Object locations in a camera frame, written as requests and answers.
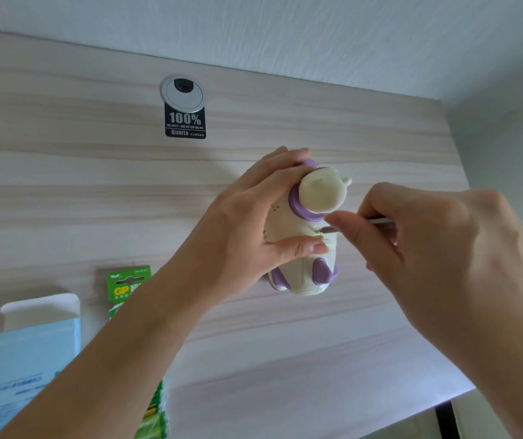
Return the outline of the green battery pack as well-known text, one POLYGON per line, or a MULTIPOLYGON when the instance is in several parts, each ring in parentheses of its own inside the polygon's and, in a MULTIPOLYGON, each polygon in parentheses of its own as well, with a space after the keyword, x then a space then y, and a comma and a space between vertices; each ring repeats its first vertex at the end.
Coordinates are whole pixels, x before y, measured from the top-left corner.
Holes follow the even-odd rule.
MULTIPOLYGON (((151 277, 150 266, 139 266, 107 273, 106 289, 108 302, 111 305, 109 320, 115 316, 137 288, 151 277)), ((169 439, 167 398, 168 390, 162 378, 143 414, 141 425, 136 431, 134 439, 169 439)))

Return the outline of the light blue cardboard box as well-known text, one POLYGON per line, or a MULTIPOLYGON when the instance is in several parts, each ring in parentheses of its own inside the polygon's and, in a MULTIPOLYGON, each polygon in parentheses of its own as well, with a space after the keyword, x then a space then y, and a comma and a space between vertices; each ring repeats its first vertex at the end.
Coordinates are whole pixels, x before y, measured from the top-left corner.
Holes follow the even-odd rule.
POLYGON ((81 303, 72 293, 2 305, 0 431, 81 351, 81 303))

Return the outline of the person's left hand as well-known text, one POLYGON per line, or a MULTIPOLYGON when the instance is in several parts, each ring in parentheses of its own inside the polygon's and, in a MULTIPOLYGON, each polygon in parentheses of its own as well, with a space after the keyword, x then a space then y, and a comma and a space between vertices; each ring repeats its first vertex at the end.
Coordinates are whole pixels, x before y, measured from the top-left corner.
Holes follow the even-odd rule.
POLYGON ((178 305, 207 311, 271 271, 265 269, 263 235, 268 212, 312 170, 301 162, 267 178, 241 175, 230 184, 159 271, 166 294, 178 305))

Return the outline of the silver screwdriver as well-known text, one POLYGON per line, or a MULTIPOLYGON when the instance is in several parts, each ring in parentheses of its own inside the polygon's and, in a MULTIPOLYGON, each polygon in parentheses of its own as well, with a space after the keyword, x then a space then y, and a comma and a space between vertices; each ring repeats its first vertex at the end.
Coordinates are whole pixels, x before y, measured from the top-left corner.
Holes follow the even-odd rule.
MULTIPOLYGON (((368 222, 382 230, 396 230, 395 222, 388 218, 370 218, 368 219, 368 222)), ((318 234, 335 234, 338 233, 338 229, 332 226, 326 226, 315 229, 315 232, 318 234)))

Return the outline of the person's right forearm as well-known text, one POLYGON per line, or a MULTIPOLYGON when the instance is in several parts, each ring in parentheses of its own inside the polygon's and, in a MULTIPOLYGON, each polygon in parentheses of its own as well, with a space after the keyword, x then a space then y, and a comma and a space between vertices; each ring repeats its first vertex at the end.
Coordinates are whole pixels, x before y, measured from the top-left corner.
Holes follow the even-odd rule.
POLYGON ((523 274, 493 276, 449 296, 418 330, 483 394, 523 439, 523 274))

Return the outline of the person's left forearm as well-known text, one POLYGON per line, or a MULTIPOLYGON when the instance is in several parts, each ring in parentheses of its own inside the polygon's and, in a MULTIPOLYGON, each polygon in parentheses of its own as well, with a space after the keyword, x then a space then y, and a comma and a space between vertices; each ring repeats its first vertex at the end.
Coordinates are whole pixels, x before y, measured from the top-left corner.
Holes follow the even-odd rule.
POLYGON ((218 267, 166 265, 137 288, 0 439, 132 439, 158 381, 218 303, 218 267))

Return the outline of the black table leg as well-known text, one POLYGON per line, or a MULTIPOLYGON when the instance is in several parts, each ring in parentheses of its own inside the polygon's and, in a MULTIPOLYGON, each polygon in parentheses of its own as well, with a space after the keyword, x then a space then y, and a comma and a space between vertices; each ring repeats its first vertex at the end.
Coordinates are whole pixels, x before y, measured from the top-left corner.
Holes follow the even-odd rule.
POLYGON ((441 439, 461 439, 452 402, 442 402, 434 407, 441 439))

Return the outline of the cream and purple toy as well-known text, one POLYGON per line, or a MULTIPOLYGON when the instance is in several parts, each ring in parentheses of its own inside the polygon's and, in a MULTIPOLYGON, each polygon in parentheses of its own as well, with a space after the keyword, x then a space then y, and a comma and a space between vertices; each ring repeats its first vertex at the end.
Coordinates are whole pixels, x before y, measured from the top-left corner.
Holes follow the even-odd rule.
POLYGON ((352 179, 341 176, 337 169, 319 167, 311 159, 302 164, 316 169, 272 204, 265 221, 264 240, 313 236, 329 251, 284 263, 268 273, 268 280, 278 291, 316 295, 324 292, 338 274, 337 234, 323 231, 327 227, 324 217, 343 205, 352 179))

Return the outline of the black label sticker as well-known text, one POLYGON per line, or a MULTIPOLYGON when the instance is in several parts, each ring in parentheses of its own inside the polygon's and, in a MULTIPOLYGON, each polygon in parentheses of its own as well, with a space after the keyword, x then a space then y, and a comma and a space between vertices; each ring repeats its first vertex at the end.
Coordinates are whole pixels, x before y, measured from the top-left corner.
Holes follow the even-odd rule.
POLYGON ((165 109, 165 135, 171 138, 197 139, 207 138, 205 108, 196 112, 181 112, 168 103, 165 109))

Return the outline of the person's right hand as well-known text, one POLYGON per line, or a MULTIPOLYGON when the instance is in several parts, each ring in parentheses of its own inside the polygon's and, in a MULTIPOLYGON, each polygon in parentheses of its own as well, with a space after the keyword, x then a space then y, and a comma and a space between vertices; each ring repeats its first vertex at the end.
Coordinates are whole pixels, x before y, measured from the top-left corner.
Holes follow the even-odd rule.
POLYGON ((523 274, 523 221, 496 190, 433 192, 380 183, 361 216, 395 222, 404 271, 380 279, 411 324, 447 308, 449 296, 493 276, 523 274))

